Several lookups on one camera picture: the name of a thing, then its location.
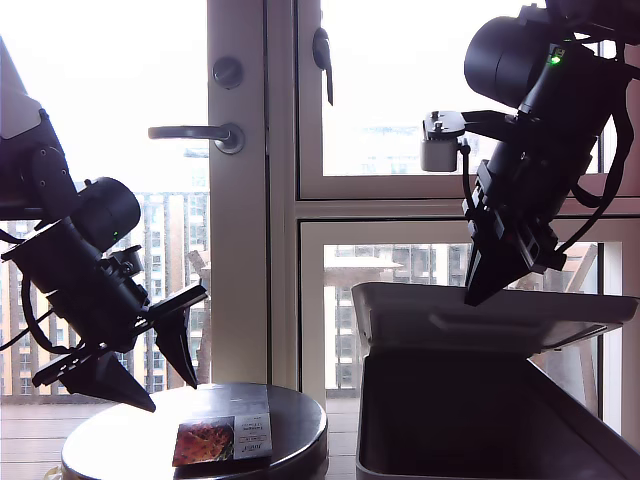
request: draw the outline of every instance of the window frame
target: window frame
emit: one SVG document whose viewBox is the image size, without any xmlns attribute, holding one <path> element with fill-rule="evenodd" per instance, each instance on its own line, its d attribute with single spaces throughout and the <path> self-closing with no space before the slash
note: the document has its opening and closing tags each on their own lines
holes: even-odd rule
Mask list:
<svg viewBox="0 0 640 480">
<path fill-rule="evenodd" d="M 558 219 L 553 227 L 560 238 L 568 238 L 583 219 Z M 335 244 L 416 244 L 469 243 L 465 221 L 386 221 L 386 222 L 304 222 L 301 225 L 301 381 L 302 391 L 316 401 L 325 401 L 324 245 Z M 606 242 L 604 263 L 605 293 L 640 295 L 640 219 L 603 219 L 585 236 L 586 242 Z M 634 363 L 640 361 L 640 325 L 626 325 L 624 332 L 604 337 L 605 420 L 619 428 L 627 439 L 640 439 L 640 424 L 632 405 L 640 398 L 640 382 L 633 377 Z"/>
<path fill-rule="evenodd" d="M 302 200 L 350 199 L 446 199 L 463 198 L 461 175 L 385 175 L 385 176 L 324 176 L 322 160 L 322 109 L 331 108 L 324 99 L 322 75 L 316 66 L 312 49 L 313 35 L 321 26 L 321 0 L 294 2 L 293 32 L 295 41 L 296 88 L 298 106 L 296 138 L 298 168 L 298 198 Z M 640 112 L 639 102 L 629 102 L 632 117 Z M 510 109 L 502 107 L 507 113 Z M 640 196 L 640 165 L 627 162 L 620 197 Z M 585 175 L 580 185 L 599 194 L 606 174 Z"/>
</svg>

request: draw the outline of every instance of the trash can lid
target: trash can lid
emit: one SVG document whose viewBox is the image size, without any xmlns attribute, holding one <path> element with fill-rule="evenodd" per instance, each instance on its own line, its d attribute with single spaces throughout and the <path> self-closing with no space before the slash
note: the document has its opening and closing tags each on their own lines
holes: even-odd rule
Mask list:
<svg viewBox="0 0 640 480">
<path fill-rule="evenodd" d="M 364 352 L 425 348 L 530 357 L 621 327 L 640 304 L 635 297 L 502 290 L 471 307 L 464 293 L 438 285 L 353 287 Z"/>
</svg>

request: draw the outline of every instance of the building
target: building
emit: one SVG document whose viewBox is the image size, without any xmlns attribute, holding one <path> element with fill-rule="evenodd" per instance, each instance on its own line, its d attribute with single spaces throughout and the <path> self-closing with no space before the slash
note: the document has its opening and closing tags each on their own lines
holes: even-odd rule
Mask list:
<svg viewBox="0 0 640 480">
<path fill-rule="evenodd" d="M 122 250 L 132 245 L 140 245 L 140 258 L 144 272 L 134 277 L 148 292 L 152 303 L 184 286 L 200 281 L 200 275 L 193 265 L 193 253 L 206 258 L 209 254 L 209 178 L 206 149 L 186 149 L 181 169 L 181 177 L 172 178 L 174 191 L 158 192 L 138 190 L 136 197 L 140 203 L 142 216 L 138 226 L 122 238 L 112 250 Z M 17 237 L 24 237 L 35 227 L 35 222 L 4 222 L 0 228 Z M 20 299 L 22 274 L 15 264 L 3 263 L 0 267 L 0 343 L 5 343 L 26 328 L 22 302 Z M 49 308 L 44 295 L 35 288 L 31 291 L 32 305 L 36 317 Z M 210 328 L 210 308 L 208 300 L 194 305 L 190 312 L 190 351 L 201 381 L 209 380 L 208 352 L 200 349 L 203 335 Z M 41 327 L 54 345 L 76 346 L 80 339 L 66 321 L 51 315 Z M 138 337 L 130 352 L 117 353 L 120 363 L 150 393 L 184 385 L 182 379 L 165 361 L 154 343 L 154 332 L 149 330 Z M 0 353 L 0 388 L 3 402 L 27 403 L 30 401 L 71 401 L 62 384 L 35 388 L 31 382 L 33 375 L 53 355 L 25 335 L 10 349 Z"/>
<path fill-rule="evenodd" d="M 596 293 L 595 244 L 576 244 L 568 250 L 564 271 L 530 274 L 509 288 L 520 290 Z M 351 288 L 367 281 L 424 285 L 464 286 L 470 244 L 328 245 L 324 251 L 325 386 L 327 397 L 360 395 L 362 349 Z M 571 356 L 572 352 L 559 352 Z M 539 356 L 544 369 L 557 352 Z M 567 358 L 554 358 L 559 372 L 554 380 L 563 386 L 581 375 L 572 375 Z"/>
</svg>

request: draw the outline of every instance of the gray bin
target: gray bin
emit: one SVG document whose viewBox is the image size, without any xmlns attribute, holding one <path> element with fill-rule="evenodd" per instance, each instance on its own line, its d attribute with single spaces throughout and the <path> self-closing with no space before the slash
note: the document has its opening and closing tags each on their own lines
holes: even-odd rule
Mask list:
<svg viewBox="0 0 640 480">
<path fill-rule="evenodd" d="M 529 316 L 520 325 L 532 328 L 519 331 L 511 328 L 520 322 L 512 317 L 504 329 L 514 336 L 508 342 L 496 328 L 495 302 L 474 310 L 471 334 L 461 327 L 468 315 L 453 308 L 448 316 L 451 309 L 443 307 L 454 301 L 447 295 L 457 293 L 389 285 L 353 290 L 363 345 L 370 348 L 364 359 L 358 479 L 640 479 L 640 456 L 633 448 L 532 364 L 533 351 L 510 351 L 513 344 L 531 345 L 524 337 L 534 332 L 544 346 L 552 331 L 567 333 L 568 342 L 619 326 L 634 316 L 636 299 L 570 296 L 574 305 L 563 306 L 566 298 L 536 294 L 534 302 L 560 302 L 552 305 L 560 310 L 559 322 L 534 328 Z M 529 301 L 518 295 L 518 303 Z M 505 301 L 498 302 L 502 313 Z M 604 302 L 605 309 L 595 312 L 607 312 L 606 320 L 584 321 L 585 309 L 595 315 L 595 304 L 588 303 L 593 301 Z M 490 318 L 494 333 L 475 328 Z M 536 318 L 543 319 L 544 312 Z M 566 323 L 575 326 L 578 319 L 583 336 Z M 429 335 L 421 335 L 423 328 Z M 429 338 L 438 338 L 440 348 Z M 505 342 L 510 345 L 500 348 Z"/>
</svg>

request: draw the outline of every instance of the cable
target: cable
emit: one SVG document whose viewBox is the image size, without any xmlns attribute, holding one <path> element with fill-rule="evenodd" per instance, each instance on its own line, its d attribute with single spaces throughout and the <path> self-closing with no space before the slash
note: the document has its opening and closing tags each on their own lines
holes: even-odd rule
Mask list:
<svg viewBox="0 0 640 480">
<path fill-rule="evenodd" d="M 459 148 L 462 153 L 462 189 L 464 190 L 464 198 L 467 201 L 467 209 L 469 212 L 473 212 L 475 204 L 473 203 L 471 187 L 469 186 L 469 154 L 471 153 L 471 147 L 469 147 L 466 138 L 462 139 L 462 146 Z"/>
<path fill-rule="evenodd" d="M 49 310 L 47 313 L 45 313 L 44 315 L 42 315 L 40 318 L 38 318 L 38 320 L 36 320 L 36 322 L 40 323 L 42 320 L 47 318 L 52 313 L 53 313 L 53 308 L 51 310 Z M 4 345 L 0 346 L 0 352 L 2 352 L 3 350 L 6 350 L 7 348 L 11 347 L 12 345 L 15 345 L 15 343 L 18 340 L 20 340 L 22 337 L 24 337 L 27 333 L 29 333 L 29 327 L 25 328 L 18 335 L 16 335 L 11 340 L 9 340 L 7 343 L 5 343 Z"/>
<path fill-rule="evenodd" d="M 16 238 L 13 235 L 8 234 L 4 230 L 0 230 L 0 240 L 7 243 L 13 243 L 14 245 L 20 245 L 24 240 L 22 238 Z"/>
<path fill-rule="evenodd" d="M 585 233 L 587 233 L 591 227 L 593 227 L 596 221 L 598 221 L 602 217 L 602 214 L 615 199 L 618 193 L 618 189 L 620 188 L 620 184 L 622 183 L 624 162 L 629 156 L 629 152 L 631 151 L 631 146 L 633 145 L 634 140 L 634 133 L 633 124 L 631 123 L 629 113 L 627 112 L 626 89 L 621 89 L 618 95 L 620 97 L 616 102 L 613 112 L 613 122 L 615 124 L 616 131 L 618 132 L 618 148 L 616 149 L 616 154 L 613 157 L 611 169 L 609 170 L 609 174 L 607 175 L 607 181 L 605 182 L 600 206 L 593 213 L 593 215 L 589 217 L 589 220 L 587 220 L 585 224 L 580 227 L 580 229 L 576 233 L 574 233 L 567 242 L 565 242 L 561 247 L 558 248 L 558 252 L 560 253 L 566 252 L 567 249 L 569 249 L 578 240 L 580 240 L 580 238 Z"/>
<path fill-rule="evenodd" d="M 27 321 L 27 327 L 31 331 L 31 335 L 33 335 L 34 340 L 44 348 L 49 353 L 55 354 L 66 354 L 71 353 L 74 349 L 54 346 L 51 343 L 51 340 L 47 338 L 44 334 L 40 325 L 38 325 L 38 321 L 36 317 L 33 315 L 33 307 L 31 306 L 31 277 L 28 274 L 22 274 L 22 292 L 20 293 L 22 297 L 22 310 L 24 311 L 24 318 Z"/>
</svg>

